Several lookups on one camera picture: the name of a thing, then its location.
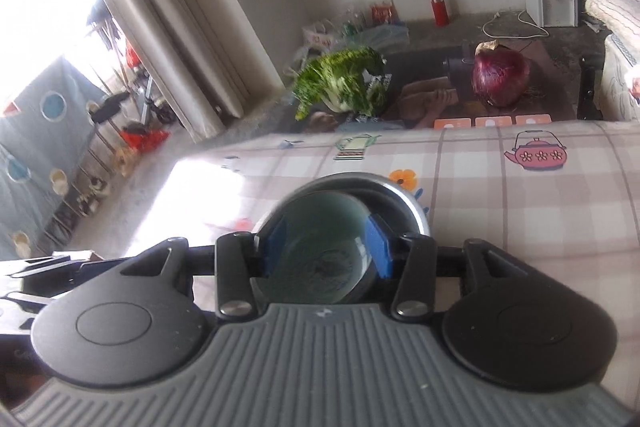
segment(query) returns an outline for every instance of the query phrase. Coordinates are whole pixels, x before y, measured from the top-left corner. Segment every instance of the red onion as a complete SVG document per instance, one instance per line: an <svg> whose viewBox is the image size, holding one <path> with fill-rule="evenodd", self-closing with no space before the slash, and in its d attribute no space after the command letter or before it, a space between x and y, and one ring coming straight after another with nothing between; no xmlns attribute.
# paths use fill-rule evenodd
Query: red onion
<svg viewBox="0 0 640 427"><path fill-rule="evenodd" d="M500 46L480 51L474 65L474 93L495 107L512 105L527 89L529 63L514 50Z"/></svg>

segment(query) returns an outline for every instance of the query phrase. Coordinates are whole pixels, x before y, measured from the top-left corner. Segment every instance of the red bottle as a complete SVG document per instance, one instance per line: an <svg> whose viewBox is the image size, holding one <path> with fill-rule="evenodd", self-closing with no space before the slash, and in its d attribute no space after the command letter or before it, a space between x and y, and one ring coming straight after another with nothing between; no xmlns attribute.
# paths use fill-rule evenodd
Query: red bottle
<svg viewBox="0 0 640 427"><path fill-rule="evenodd" d="M444 0L431 0L433 15L436 17L436 26L446 26L449 24L449 14Z"/></svg>

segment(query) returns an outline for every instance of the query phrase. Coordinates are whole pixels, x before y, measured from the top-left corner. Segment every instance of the red fabric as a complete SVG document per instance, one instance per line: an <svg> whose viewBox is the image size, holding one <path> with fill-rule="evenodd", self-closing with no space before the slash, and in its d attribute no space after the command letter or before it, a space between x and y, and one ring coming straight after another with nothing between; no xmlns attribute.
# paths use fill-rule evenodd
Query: red fabric
<svg viewBox="0 0 640 427"><path fill-rule="evenodd" d="M129 147L139 152L149 152L169 138L167 131L147 131L146 134L133 134L120 131L120 136Z"/></svg>
<svg viewBox="0 0 640 427"><path fill-rule="evenodd" d="M136 66L142 64L142 62L140 62L140 57L138 57L138 54L136 53L135 49L133 49L133 46L129 41L127 41L125 55L127 56L127 66L129 68L135 68Z"/></svg>

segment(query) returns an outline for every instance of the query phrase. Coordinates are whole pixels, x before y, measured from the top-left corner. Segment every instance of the orange flower print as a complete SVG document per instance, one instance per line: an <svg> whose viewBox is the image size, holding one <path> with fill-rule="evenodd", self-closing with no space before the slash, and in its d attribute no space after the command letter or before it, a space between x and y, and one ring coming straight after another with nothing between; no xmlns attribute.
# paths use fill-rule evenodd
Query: orange flower print
<svg viewBox="0 0 640 427"><path fill-rule="evenodd" d="M389 179L393 182L396 182L402 188L405 188L409 192L414 190L414 188L418 185L418 180L415 179L415 172L412 170L402 170L398 169L397 171L393 171L389 174Z"/></svg>

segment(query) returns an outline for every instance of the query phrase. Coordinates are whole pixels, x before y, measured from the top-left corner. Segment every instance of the orange card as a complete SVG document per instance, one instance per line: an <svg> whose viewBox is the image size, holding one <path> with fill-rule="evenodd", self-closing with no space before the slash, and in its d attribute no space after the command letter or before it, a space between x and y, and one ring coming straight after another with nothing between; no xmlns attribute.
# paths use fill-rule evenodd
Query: orange card
<svg viewBox="0 0 640 427"><path fill-rule="evenodd" d="M470 118L441 118L433 123L434 129L460 129L471 127Z"/></svg>
<svg viewBox="0 0 640 427"><path fill-rule="evenodd" d="M533 123L551 123L548 114L522 114L516 116L516 125L530 125Z"/></svg>
<svg viewBox="0 0 640 427"><path fill-rule="evenodd" d="M513 125L510 116L479 116L476 118L476 127L505 127Z"/></svg>

